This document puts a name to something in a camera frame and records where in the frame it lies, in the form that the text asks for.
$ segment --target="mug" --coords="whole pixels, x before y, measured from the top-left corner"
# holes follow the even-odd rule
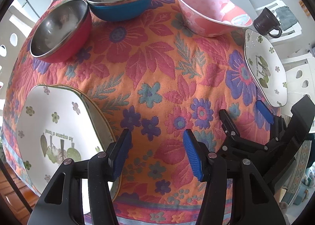
[[[279,38],[282,34],[279,21],[274,16],[274,14],[266,7],[254,20],[253,24],[258,33],[263,36],[266,36],[268,34],[270,37]],[[272,35],[270,34],[272,30],[278,30],[279,33],[277,35]]]

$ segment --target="screw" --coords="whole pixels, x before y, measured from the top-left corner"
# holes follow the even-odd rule
[[[97,153],[97,156],[99,158],[104,158],[104,157],[106,157],[106,152],[105,151],[101,151],[101,152]]]
[[[210,153],[208,154],[208,157],[211,158],[211,159],[214,159],[214,158],[217,157],[217,154],[216,154],[215,152],[210,152]]]
[[[64,163],[65,165],[69,165],[69,164],[71,164],[71,162],[72,162],[72,159],[65,159],[65,160],[63,161],[63,163]]]
[[[243,159],[243,164],[244,165],[250,165],[250,160],[249,159]]]

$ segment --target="gray cloth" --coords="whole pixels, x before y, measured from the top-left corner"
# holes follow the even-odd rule
[[[276,8],[276,14],[279,17],[280,28],[283,31],[299,22],[288,6]]]

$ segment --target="table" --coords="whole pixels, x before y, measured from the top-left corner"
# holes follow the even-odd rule
[[[53,1],[37,24],[65,1]],[[18,116],[35,85],[72,85],[96,102],[116,136],[123,128],[132,131],[114,200],[118,221],[194,224],[205,183],[193,177],[183,131],[191,128],[199,141],[217,151],[225,139],[218,111],[226,109],[242,137],[262,144],[269,140],[270,124],[255,106],[257,99],[267,102],[244,62],[243,35],[193,34],[184,26],[178,0],[152,0],[140,17],[126,22],[104,22],[94,15],[92,20],[83,48],[58,64],[32,58],[32,29],[7,88],[2,135],[7,161],[32,188],[15,138]],[[230,179],[227,189],[225,224],[232,204]],[[91,223],[89,215],[85,220]]]

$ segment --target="tablecloth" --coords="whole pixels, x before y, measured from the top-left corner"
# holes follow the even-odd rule
[[[55,0],[37,25],[55,6]],[[32,87],[68,84],[100,107],[116,137],[132,131],[114,207],[121,224],[194,224],[205,183],[193,176],[183,131],[217,151],[225,139],[218,111],[226,109],[241,136],[265,144],[270,125],[256,109],[266,103],[244,62],[243,33],[204,38],[185,27],[178,0],[152,0],[138,18],[110,23],[92,15],[93,29],[70,60],[49,64],[32,58],[26,39],[7,88],[3,121],[6,159],[32,188],[15,138],[19,114]],[[273,113],[279,111],[269,105]],[[227,180],[224,223],[230,217]]]

